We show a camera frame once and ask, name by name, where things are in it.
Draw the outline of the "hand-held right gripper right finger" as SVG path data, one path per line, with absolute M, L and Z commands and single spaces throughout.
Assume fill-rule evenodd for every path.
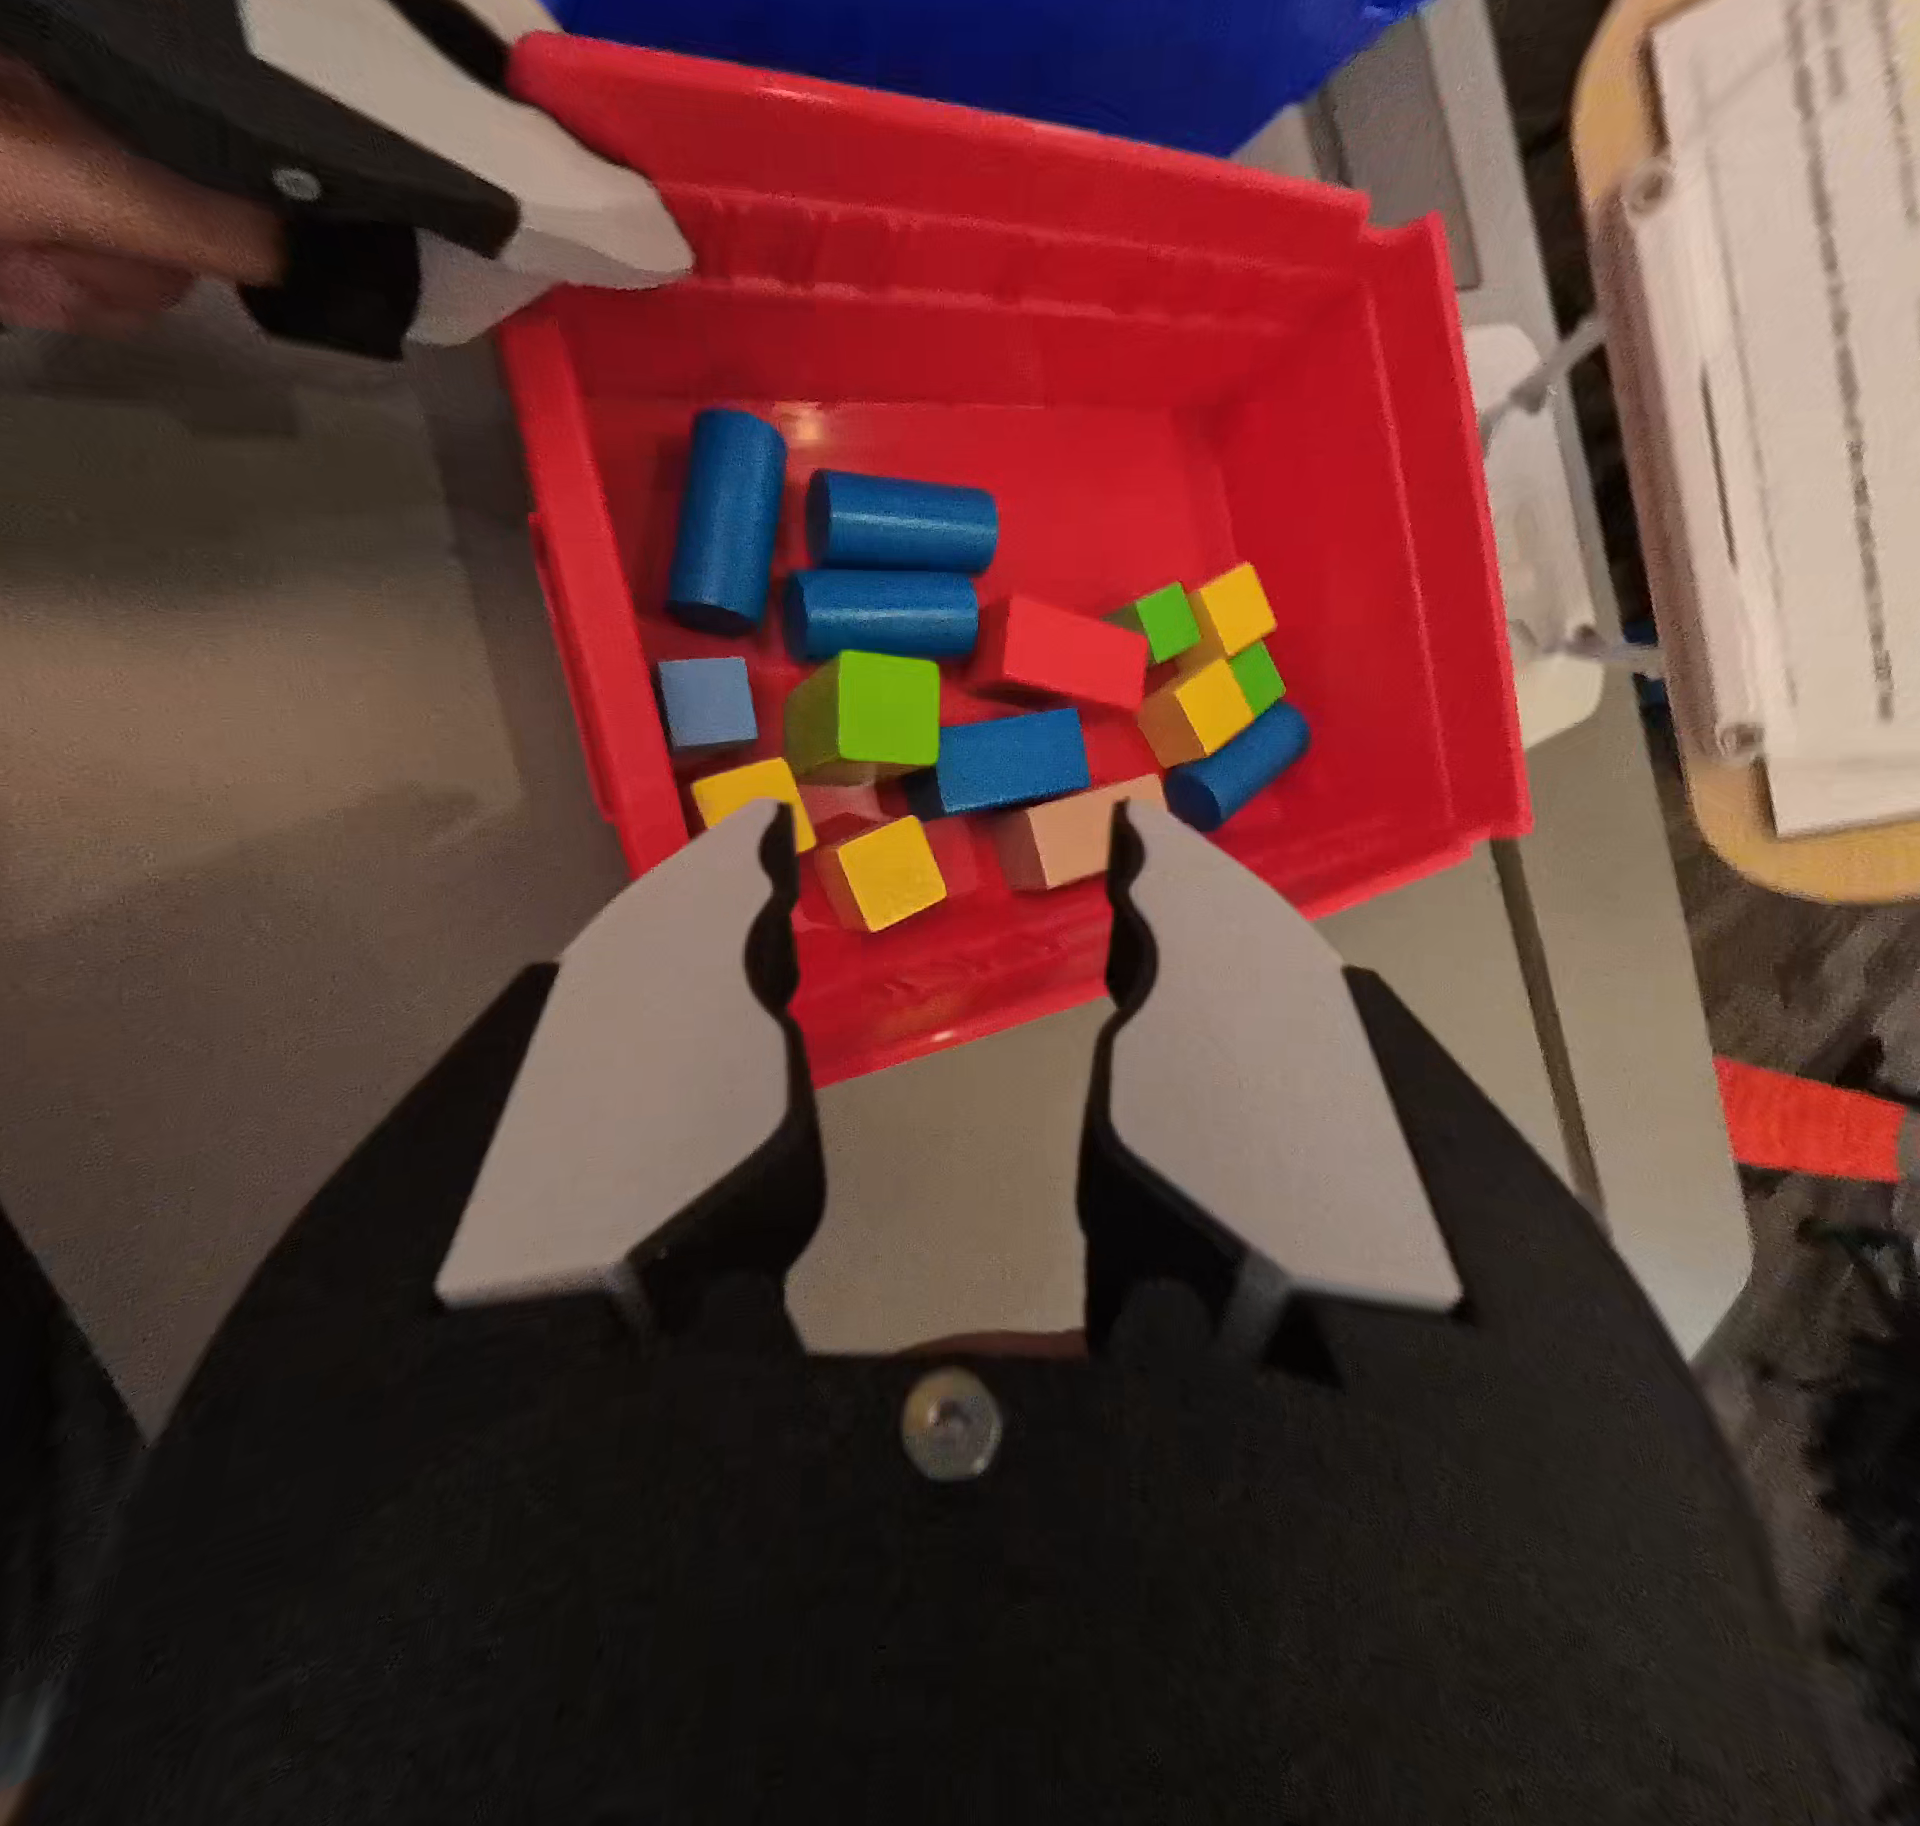
M 1270 884 L 1161 804 L 1112 815 L 1112 1016 L 1076 1182 L 1084 1333 L 1166 1283 L 1216 1343 L 1270 1343 L 1288 1305 L 1418 1317 L 1462 1297 L 1454 1251 L 1348 965 Z

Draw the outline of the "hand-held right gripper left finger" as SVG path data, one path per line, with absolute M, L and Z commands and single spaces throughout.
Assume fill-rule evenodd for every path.
M 443 1307 L 610 1293 L 677 1329 L 733 1273 L 783 1288 L 827 1211 L 795 904 L 799 811 L 754 801 L 563 947 Z

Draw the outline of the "natural wooden block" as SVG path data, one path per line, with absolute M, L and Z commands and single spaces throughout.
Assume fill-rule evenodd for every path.
M 995 815 L 988 836 L 1004 884 L 1018 894 L 1059 891 L 1098 877 L 1112 853 L 1116 808 L 1164 804 L 1161 774 L 1092 785 Z

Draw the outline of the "yellow wooden cube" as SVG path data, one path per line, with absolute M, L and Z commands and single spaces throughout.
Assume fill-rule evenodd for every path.
M 913 815 L 822 850 L 820 880 L 830 913 L 857 934 L 887 931 L 949 898 L 925 820 Z

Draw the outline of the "light blue wooden cube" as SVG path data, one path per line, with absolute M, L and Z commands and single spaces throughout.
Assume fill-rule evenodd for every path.
M 734 754 L 755 743 L 755 693 L 745 657 L 660 661 L 654 689 L 666 748 L 677 761 Z

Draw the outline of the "long green wooden block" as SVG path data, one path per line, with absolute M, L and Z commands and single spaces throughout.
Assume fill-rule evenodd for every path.
M 930 660 L 846 649 L 783 696 L 783 758 L 800 781 L 868 784 L 936 765 L 944 674 Z

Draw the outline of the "red wooden block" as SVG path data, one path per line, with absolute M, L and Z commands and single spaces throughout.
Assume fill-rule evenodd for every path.
M 1033 595 L 1004 595 L 979 619 L 970 684 L 990 696 L 1051 696 L 1133 713 L 1143 704 L 1148 640 L 1121 624 Z

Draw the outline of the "red plastic bin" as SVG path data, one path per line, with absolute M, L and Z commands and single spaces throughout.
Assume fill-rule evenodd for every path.
M 657 187 L 692 271 L 548 292 L 499 336 L 535 566 L 631 871 L 702 820 L 654 667 L 747 660 L 759 748 L 812 669 L 781 595 L 806 486 L 993 492 L 986 610 L 1108 616 L 1254 563 L 1313 743 L 1216 842 L 1307 918 L 1527 828 L 1496 533 L 1439 221 L 1248 166 L 590 38 L 512 87 Z M 666 613 L 690 425 L 787 443 L 763 624 Z

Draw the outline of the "person's left hand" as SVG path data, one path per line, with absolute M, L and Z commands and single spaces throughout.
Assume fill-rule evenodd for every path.
M 131 154 L 22 61 L 2 61 L 2 321 L 116 336 L 204 278 L 275 285 L 280 218 Z

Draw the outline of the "clipboard with instruction sheet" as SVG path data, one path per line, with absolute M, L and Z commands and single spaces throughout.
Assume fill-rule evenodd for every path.
M 1916 900 L 1916 0 L 1612 0 L 1570 139 L 1692 816 Z

